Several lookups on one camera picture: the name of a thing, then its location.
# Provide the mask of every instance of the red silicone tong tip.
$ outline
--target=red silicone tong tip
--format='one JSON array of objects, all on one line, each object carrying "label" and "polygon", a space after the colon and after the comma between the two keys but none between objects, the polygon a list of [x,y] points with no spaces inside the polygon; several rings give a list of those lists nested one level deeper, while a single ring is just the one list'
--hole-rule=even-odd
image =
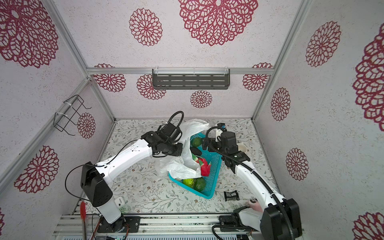
[{"label": "red silicone tong tip", "polygon": [[82,201],[80,203],[80,216],[81,216],[81,219],[83,220],[83,222],[85,222],[85,213],[86,213],[86,211],[85,211],[85,202]]}]

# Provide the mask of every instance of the yellow-green fruit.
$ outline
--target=yellow-green fruit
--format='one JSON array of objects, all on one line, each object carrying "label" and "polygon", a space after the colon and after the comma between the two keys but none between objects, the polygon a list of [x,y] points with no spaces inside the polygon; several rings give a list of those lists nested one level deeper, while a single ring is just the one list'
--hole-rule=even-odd
[{"label": "yellow-green fruit", "polygon": [[203,144],[203,139],[201,137],[196,137],[192,140],[192,146],[198,147]]},{"label": "yellow-green fruit", "polygon": [[205,180],[202,177],[196,178],[194,189],[198,192],[203,191],[205,188]]},{"label": "yellow-green fruit", "polygon": [[195,181],[196,180],[194,178],[183,179],[183,184],[190,188],[193,188],[195,186]]}]

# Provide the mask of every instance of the black wire rack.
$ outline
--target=black wire rack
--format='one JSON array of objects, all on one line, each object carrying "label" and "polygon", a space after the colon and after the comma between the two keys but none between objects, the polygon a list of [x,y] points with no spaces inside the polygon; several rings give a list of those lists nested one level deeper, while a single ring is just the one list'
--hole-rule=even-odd
[{"label": "black wire rack", "polygon": [[[76,100],[77,101],[79,101],[80,102],[80,105],[75,109],[74,107],[73,107],[73,104],[76,102]],[[90,108],[86,108],[85,106],[84,106],[84,100],[80,97],[80,95],[74,95],[74,96],[72,96],[72,97],[70,97],[70,98],[68,98],[67,100],[65,100],[64,101],[64,103],[66,103],[66,104],[68,104],[69,106],[70,106],[70,108],[68,108],[65,112],[63,112],[63,113],[55,113],[55,116],[53,117],[53,126],[57,129],[57,130],[59,130],[60,132],[63,132],[63,131],[65,131],[68,135],[71,135],[71,136],[75,136],[75,134],[70,134],[69,132],[67,132],[67,130],[65,130],[65,128],[67,127],[67,125],[68,125],[68,123],[73,123],[74,125],[78,125],[78,124],[76,124],[76,123],[74,123],[73,121],[72,121],[72,118],[73,118],[73,116],[75,115],[75,114],[78,114],[79,116],[81,116],[80,114],[79,114],[79,112],[78,112],[78,110],[79,110],[79,108],[81,107],[81,106],[83,106],[85,109],[91,109],[92,107],[90,107]],[[66,114],[66,112],[69,110],[69,109],[73,109],[74,110],[74,113],[72,114],[72,116],[69,118],[68,117],[68,115]],[[64,127],[62,127],[61,125],[59,125],[59,122],[60,122],[60,120],[61,120],[61,118],[62,117],[65,117],[65,118],[67,118],[68,119],[68,122],[65,124],[65,126]]]}]

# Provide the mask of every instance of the robotic arm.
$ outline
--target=robotic arm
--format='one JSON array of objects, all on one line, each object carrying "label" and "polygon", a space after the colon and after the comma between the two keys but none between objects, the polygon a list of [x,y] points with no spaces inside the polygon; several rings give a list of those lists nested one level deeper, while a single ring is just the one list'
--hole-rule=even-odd
[{"label": "robotic arm", "polygon": [[[182,114],[182,118],[178,125],[174,126],[171,120],[179,113]],[[157,131],[149,131],[142,135],[133,145],[116,156],[95,165],[88,162],[83,166],[81,188],[92,205],[103,215],[102,222],[104,221],[103,226],[107,225],[107,232],[123,231],[125,225],[125,218],[115,204],[108,184],[121,172],[145,157],[160,152],[165,155],[180,156],[182,144],[177,141],[182,134],[179,126],[183,116],[183,112],[176,112],[164,127],[160,126]],[[216,137],[208,138],[208,133],[212,129],[216,129]],[[235,133],[228,132],[224,123],[208,130],[203,141],[203,149],[207,148],[210,152],[222,155],[226,166],[246,183],[263,209],[263,212],[258,212],[252,208],[242,208],[235,211],[231,219],[221,219],[221,222],[232,227],[250,226],[261,231],[265,239],[277,240],[288,239],[290,235],[301,236],[297,203],[293,199],[286,200],[266,183],[250,162],[250,158],[238,150]]]}]

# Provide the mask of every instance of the wall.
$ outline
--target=wall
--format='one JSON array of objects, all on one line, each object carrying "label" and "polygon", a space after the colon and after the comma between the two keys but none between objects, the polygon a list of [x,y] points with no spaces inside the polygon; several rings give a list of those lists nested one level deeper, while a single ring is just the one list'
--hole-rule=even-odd
[{"label": "wall", "polygon": [[[26,234],[29,239],[48,239],[61,215],[70,214],[76,206],[77,198],[65,191],[65,177],[74,167],[97,161],[99,148],[111,124],[90,86],[80,96],[84,105],[91,109],[80,107],[79,113],[91,116],[75,115],[73,121],[89,127],[79,130],[69,124],[65,129],[75,136],[55,130],[41,145],[36,156],[0,198],[0,214],[4,215],[0,219],[0,239],[21,239]],[[82,192],[80,173],[81,168],[78,168],[67,181],[68,189],[75,195]]]},{"label": "wall", "polygon": [[383,12],[314,1],[255,121],[305,239],[384,237]]},{"label": "wall", "polygon": [[[272,67],[300,0],[55,2],[89,67]],[[232,75],[226,91],[165,93],[151,88],[149,75],[96,77],[118,118],[177,110],[249,118],[266,79]]]},{"label": "wall", "polygon": [[[0,8],[9,29],[0,30],[0,174],[84,78],[40,2],[26,3]],[[34,24],[23,11],[41,20]]]}]

